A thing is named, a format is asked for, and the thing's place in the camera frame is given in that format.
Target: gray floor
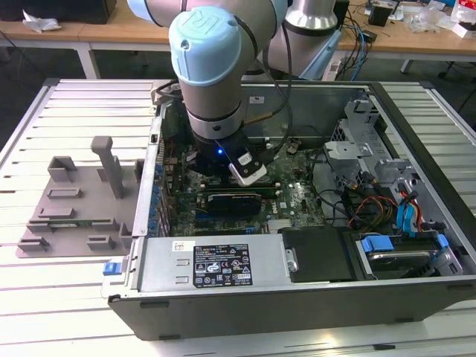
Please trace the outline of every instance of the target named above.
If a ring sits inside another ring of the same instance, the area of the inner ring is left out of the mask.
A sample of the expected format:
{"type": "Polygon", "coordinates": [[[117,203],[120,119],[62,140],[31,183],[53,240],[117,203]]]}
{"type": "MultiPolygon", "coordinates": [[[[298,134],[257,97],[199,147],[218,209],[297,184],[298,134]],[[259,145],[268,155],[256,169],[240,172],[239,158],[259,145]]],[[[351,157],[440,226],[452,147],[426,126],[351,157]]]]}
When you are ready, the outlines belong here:
{"type": "MultiPolygon", "coordinates": [[[[11,61],[0,63],[0,147],[10,137],[22,119],[35,94],[41,88],[43,77],[27,61],[21,60],[19,51],[12,51],[11,61]]],[[[84,78],[76,52],[69,50],[27,49],[26,56],[46,77],[84,78]]],[[[173,70],[170,55],[157,52],[96,51],[97,64],[102,78],[171,78],[173,70]]],[[[476,86],[476,68],[455,67],[444,80],[437,74],[446,69],[445,62],[415,62],[409,74],[401,74],[402,61],[369,59],[363,66],[358,80],[378,81],[428,81],[433,83],[442,96],[458,108],[468,93],[476,86]]],[[[476,124],[476,96],[465,106],[461,115],[474,126],[476,124]]]]}

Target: screw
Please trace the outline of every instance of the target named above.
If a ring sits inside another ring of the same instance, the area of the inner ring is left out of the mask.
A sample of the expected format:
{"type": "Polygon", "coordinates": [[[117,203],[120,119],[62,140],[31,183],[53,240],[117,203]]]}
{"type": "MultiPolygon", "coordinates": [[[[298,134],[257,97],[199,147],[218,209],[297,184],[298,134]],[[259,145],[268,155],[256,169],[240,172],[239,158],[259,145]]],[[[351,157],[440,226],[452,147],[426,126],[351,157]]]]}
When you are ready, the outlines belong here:
{"type": "Polygon", "coordinates": [[[291,273],[295,273],[296,271],[298,271],[298,265],[296,264],[296,262],[293,262],[292,260],[289,260],[288,261],[288,270],[291,273]]]}

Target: blue clip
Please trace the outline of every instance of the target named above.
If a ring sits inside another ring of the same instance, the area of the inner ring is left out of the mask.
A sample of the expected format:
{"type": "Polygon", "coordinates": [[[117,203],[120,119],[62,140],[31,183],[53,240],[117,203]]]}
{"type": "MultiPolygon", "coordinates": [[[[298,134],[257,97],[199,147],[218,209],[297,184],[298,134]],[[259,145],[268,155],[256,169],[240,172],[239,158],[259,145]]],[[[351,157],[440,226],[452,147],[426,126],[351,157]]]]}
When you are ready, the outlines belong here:
{"type": "Polygon", "coordinates": [[[448,240],[446,239],[444,234],[438,234],[437,240],[441,246],[441,249],[444,249],[449,246],[448,240]]]}
{"type": "Polygon", "coordinates": [[[371,251],[392,251],[394,249],[389,236],[367,236],[361,240],[365,253],[371,251]]]}
{"type": "Polygon", "coordinates": [[[122,264],[121,263],[113,263],[113,262],[108,262],[104,264],[104,269],[103,269],[103,275],[105,277],[111,276],[111,275],[121,275],[122,264]]]}
{"type": "Polygon", "coordinates": [[[256,227],[247,227],[245,230],[246,234],[252,234],[257,231],[256,227]]]}

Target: table leg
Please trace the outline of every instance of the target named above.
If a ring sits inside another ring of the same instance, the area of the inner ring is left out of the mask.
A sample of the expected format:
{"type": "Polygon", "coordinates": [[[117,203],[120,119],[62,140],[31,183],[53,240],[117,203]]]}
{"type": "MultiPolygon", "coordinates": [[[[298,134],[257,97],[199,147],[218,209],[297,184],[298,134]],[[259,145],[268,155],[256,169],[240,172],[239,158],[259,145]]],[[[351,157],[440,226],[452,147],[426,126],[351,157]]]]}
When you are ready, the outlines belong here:
{"type": "Polygon", "coordinates": [[[96,59],[94,58],[94,53],[91,47],[87,42],[79,43],[78,45],[76,51],[80,57],[86,78],[88,80],[99,80],[101,76],[97,69],[96,59]]]}
{"type": "Polygon", "coordinates": [[[9,62],[11,60],[10,54],[7,51],[6,47],[0,47],[0,61],[9,62]]]}
{"type": "Polygon", "coordinates": [[[333,82],[337,73],[339,71],[339,67],[341,66],[342,60],[345,58],[345,51],[336,51],[333,55],[329,64],[322,75],[322,80],[326,82],[333,82]]]}
{"type": "Polygon", "coordinates": [[[408,73],[408,71],[410,71],[411,65],[413,64],[414,64],[414,61],[412,59],[405,60],[403,62],[403,66],[400,68],[400,72],[402,72],[403,74],[408,73]]]}

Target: power supply label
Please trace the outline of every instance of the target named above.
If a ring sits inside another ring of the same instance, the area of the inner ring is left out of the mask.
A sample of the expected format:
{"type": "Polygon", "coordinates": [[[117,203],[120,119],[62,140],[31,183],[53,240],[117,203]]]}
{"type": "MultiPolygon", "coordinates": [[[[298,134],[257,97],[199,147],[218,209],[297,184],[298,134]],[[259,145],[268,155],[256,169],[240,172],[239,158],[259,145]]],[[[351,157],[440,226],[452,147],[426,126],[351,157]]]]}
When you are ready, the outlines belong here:
{"type": "Polygon", "coordinates": [[[253,285],[248,244],[193,247],[196,288],[253,285]]]}

